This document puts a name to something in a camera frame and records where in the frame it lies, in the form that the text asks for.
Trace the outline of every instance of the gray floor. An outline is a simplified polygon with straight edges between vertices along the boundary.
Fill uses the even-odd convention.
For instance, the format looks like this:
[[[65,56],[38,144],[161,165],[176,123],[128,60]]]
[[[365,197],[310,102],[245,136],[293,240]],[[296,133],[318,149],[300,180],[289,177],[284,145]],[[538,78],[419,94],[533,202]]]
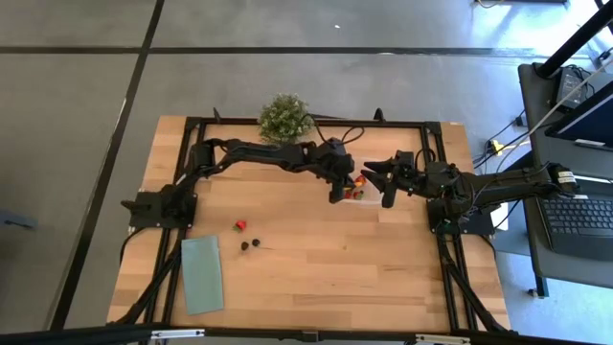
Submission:
[[[0,45],[142,43],[154,1],[0,0]],[[533,48],[547,54],[594,9],[471,1],[167,0],[156,46]],[[592,50],[612,41],[601,33]],[[46,326],[57,285],[121,109],[135,56],[0,55],[0,208],[38,218],[0,227],[0,333]],[[103,324],[128,214],[160,115],[255,116],[278,92],[315,113],[458,121],[473,152],[523,108],[513,57],[149,56],[67,325]],[[589,66],[589,60],[573,62]],[[499,139],[519,133],[512,129]],[[534,300],[529,258],[501,254],[511,324],[522,334],[610,342],[613,291],[551,282]],[[209,340],[246,343],[238,339]]]

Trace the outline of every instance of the monitor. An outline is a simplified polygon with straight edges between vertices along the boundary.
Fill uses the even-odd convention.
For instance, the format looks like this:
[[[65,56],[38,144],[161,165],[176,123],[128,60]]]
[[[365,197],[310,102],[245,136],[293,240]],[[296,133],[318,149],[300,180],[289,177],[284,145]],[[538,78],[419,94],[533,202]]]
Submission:
[[[613,81],[545,131],[579,145],[613,149]]]

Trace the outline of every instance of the wooden table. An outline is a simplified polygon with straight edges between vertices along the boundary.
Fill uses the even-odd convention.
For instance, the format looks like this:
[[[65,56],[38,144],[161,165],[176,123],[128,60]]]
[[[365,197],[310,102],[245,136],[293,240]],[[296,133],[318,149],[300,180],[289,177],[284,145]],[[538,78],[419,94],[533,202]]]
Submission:
[[[160,118],[142,188],[171,183],[185,117]],[[472,171],[465,129],[442,123],[447,161]],[[345,127],[323,127],[341,137]],[[208,125],[207,138],[259,142],[255,126]],[[309,138],[319,142],[316,133]],[[396,150],[421,148],[417,129],[367,128],[347,145],[355,157],[384,160]],[[217,159],[223,152],[216,152]],[[198,204],[188,238],[219,237],[225,309],[187,315],[179,279],[171,324],[255,329],[448,332],[441,264],[428,231],[425,200],[397,193],[393,209],[328,203],[329,185],[308,172],[239,163],[196,184]],[[247,221],[239,234],[238,219]],[[123,316],[147,286],[161,231],[147,229],[125,250],[108,321]],[[261,240],[241,252],[240,244]],[[471,286],[496,320],[508,327],[491,248],[463,236]],[[461,325],[462,294],[454,286]],[[156,321],[166,296],[162,286]]]

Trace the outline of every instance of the green plant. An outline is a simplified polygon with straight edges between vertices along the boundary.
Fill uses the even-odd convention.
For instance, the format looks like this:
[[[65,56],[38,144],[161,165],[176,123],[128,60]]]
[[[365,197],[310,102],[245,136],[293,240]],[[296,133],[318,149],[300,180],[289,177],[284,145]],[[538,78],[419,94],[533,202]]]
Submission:
[[[305,102],[298,95],[278,94],[261,109],[260,137],[272,145],[293,144],[313,127]]]

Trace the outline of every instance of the green cloth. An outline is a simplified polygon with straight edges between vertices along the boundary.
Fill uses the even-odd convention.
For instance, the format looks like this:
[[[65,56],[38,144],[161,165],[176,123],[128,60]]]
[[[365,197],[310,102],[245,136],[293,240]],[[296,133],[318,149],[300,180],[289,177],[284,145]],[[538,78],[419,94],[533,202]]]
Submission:
[[[188,314],[223,309],[223,286],[217,236],[181,242],[183,283]]]

